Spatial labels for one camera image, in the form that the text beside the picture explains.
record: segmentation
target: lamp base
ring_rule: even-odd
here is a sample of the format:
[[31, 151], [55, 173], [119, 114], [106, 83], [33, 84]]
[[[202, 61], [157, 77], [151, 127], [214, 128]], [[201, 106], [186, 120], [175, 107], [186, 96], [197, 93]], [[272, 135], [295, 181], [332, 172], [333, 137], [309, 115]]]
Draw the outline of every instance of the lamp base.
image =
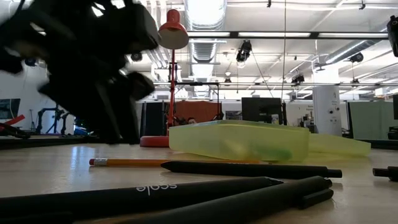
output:
[[169, 147], [168, 136], [143, 136], [139, 145], [141, 147]]

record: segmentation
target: red desk lamp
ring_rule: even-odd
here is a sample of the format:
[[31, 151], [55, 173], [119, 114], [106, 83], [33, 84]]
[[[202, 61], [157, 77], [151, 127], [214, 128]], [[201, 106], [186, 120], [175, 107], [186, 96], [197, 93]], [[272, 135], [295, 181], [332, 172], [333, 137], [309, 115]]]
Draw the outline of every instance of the red desk lamp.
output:
[[187, 30], [180, 23], [180, 13], [171, 9], [167, 12], [167, 22], [159, 28], [161, 40], [159, 44], [172, 50], [172, 74], [170, 84], [170, 106], [169, 117], [167, 118], [167, 136], [143, 136], [141, 137], [140, 146], [142, 147], [168, 147], [169, 146], [169, 127], [174, 123], [174, 66], [175, 66], [175, 50], [184, 48], [188, 45], [189, 36]]

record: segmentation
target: black pen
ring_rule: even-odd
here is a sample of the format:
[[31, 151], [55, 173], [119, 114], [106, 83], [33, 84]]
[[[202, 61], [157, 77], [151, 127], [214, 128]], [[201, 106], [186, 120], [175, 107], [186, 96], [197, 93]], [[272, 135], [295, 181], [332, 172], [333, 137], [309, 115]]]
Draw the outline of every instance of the black pen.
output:
[[391, 181], [398, 181], [398, 167], [389, 166], [387, 169], [373, 168], [375, 177], [388, 177]]
[[176, 208], [119, 224], [152, 223], [249, 223], [261, 217], [296, 206], [303, 197], [322, 192], [331, 186], [330, 180], [310, 177], [223, 197], [208, 202]]
[[278, 179], [304, 179], [307, 177], [342, 177], [341, 170], [324, 166], [286, 166], [268, 164], [233, 164], [212, 162], [165, 162], [161, 167], [172, 172], [190, 174], [233, 175], [241, 177], [272, 177]]
[[70, 212], [79, 220], [163, 210], [282, 183], [280, 180], [256, 177], [0, 198], [0, 220], [57, 212]]

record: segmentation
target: translucent plastic container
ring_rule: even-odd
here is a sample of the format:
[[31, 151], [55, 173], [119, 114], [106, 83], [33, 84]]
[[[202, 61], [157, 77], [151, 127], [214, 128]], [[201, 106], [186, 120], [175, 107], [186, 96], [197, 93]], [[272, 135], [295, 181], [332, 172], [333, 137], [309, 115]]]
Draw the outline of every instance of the translucent plastic container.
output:
[[170, 148], [234, 160], [302, 161], [309, 130], [251, 121], [212, 121], [170, 128]]
[[311, 134], [309, 151], [347, 156], [367, 156], [371, 152], [371, 144], [329, 134]]

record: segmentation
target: white column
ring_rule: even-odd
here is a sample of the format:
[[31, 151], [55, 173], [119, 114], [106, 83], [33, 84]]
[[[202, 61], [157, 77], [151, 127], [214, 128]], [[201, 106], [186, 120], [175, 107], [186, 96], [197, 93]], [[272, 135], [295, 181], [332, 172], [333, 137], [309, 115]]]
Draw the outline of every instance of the white column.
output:
[[[338, 68], [325, 67], [314, 71], [315, 83], [339, 83]], [[317, 86], [313, 89], [315, 125], [320, 134], [341, 136], [340, 94], [338, 86]]]

